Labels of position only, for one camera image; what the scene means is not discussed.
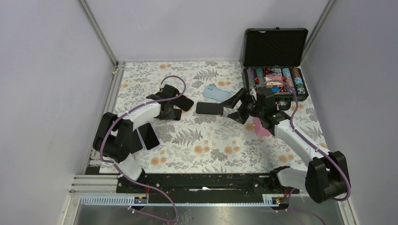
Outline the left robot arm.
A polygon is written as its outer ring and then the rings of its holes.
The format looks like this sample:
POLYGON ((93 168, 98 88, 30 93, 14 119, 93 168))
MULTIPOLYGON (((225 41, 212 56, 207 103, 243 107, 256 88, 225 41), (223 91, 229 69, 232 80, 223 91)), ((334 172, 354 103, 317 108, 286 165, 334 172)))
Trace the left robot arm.
POLYGON ((144 190, 146 181, 140 176, 143 169, 133 154, 159 145, 149 120, 179 120, 182 112, 190 110, 193 103, 183 92, 166 84, 126 112, 103 114, 92 147, 99 153, 101 161, 111 163, 128 179, 128 187, 139 193, 144 190))

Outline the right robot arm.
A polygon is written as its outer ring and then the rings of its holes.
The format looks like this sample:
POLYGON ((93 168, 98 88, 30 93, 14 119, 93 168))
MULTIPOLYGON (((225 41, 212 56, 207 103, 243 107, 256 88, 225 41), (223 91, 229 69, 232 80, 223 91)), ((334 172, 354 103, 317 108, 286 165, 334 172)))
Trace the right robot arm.
POLYGON ((234 108, 236 112, 228 118, 245 124, 249 117, 257 118, 263 128, 285 142, 303 160, 307 170, 282 166, 271 171, 269 187, 275 193, 287 187, 303 190, 316 203, 326 200, 346 201, 351 195, 351 183, 346 157, 340 151, 331 152, 316 144, 293 122, 293 116, 278 109, 271 89, 260 87, 253 96, 246 88, 221 103, 223 107, 234 108))

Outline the light blue phone case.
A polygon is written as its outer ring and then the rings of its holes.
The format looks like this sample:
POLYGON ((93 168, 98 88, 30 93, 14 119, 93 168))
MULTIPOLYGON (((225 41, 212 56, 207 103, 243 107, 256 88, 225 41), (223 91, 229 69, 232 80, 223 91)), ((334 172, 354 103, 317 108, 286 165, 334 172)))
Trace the light blue phone case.
POLYGON ((204 88, 202 95, 204 97, 223 102, 225 100, 228 100, 232 94, 229 91, 219 89, 214 86, 207 86, 204 88))

